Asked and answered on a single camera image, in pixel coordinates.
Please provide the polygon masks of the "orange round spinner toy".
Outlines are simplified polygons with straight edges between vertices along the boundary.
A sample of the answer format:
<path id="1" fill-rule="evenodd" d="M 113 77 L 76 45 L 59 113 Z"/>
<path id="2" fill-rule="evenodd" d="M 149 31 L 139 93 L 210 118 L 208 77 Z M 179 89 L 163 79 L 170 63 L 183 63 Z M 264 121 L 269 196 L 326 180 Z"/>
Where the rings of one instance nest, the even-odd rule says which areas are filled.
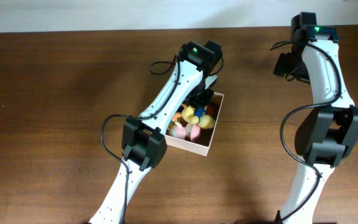
<path id="1" fill-rule="evenodd" d="M 208 106 L 206 106 L 205 110 L 206 110 L 206 114 L 210 115 L 211 117 L 215 117 L 217 112 L 217 106 L 211 103 Z"/>

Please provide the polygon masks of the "yellow plush duck toy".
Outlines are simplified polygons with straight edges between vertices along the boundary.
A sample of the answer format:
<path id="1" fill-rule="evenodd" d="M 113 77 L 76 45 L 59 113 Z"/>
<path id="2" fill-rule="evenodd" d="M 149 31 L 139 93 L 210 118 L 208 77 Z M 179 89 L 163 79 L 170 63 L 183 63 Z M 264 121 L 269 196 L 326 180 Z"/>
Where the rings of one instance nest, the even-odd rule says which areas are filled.
<path id="1" fill-rule="evenodd" d="M 216 120 L 207 113 L 206 108 L 194 108 L 185 104 L 181 104 L 172 118 L 174 123 L 180 121 L 196 124 L 201 129 L 212 129 L 216 124 Z"/>

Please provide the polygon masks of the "white pink duck figure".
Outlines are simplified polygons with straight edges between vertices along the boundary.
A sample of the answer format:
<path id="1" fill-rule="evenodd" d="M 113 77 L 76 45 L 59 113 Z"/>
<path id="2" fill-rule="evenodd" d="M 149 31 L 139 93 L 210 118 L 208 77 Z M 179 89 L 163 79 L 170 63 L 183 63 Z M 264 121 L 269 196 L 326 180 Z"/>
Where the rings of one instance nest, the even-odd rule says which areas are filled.
<path id="1" fill-rule="evenodd" d="M 201 136 L 201 128 L 197 124 L 188 123 L 183 126 L 181 123 L 175 122 L 168 130 L 168 135 L 182 140 L 188 138 L 191 142 L 196 142 Z"/>

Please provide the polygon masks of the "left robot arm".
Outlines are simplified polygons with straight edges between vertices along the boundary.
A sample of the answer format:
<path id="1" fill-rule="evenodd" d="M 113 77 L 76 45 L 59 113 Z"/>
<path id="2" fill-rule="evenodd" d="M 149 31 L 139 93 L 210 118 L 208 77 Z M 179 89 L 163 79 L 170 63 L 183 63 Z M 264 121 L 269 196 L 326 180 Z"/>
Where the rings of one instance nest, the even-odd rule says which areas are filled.
<path id="1" fill-rule="evenodd" d="M 169 62 L 170 78 L 156 99 L 138 116 L 125 115 L 117 176 L 90 223 L 124 223 L 127 205 L 142 179 L 157 167 L 167 151 L 165 135 L 195 140 L 202 129 L 216 126 L 218 105 L 214 68 L 222 65 L 221 46 L 189 42 Z"/>

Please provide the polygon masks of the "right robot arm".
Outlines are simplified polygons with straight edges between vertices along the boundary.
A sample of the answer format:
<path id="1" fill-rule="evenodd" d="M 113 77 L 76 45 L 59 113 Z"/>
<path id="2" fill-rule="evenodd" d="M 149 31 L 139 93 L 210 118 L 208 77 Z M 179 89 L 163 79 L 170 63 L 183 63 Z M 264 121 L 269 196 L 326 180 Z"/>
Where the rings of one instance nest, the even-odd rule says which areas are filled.
<path id="1" fill-rule="evenodd" d="M 328 177 L 358 140 L 358 108 L 344 83 L 334 27 L 319 26 L 315 13 L 301 12 L 291 19 L 290 40 L 271 48 L 284 45 L 291 45 L 291 52 L 280 54 L 273 72 L 288 82 L 309 84 L 313 103 L 292 110 L 280 125 L 280 140 L 284 141 L 287 120 L 301 110 L 310 111 L 295 133 L 296 152 L 290 156 L 298 167 L 275 223 L 312 223 Z"/>

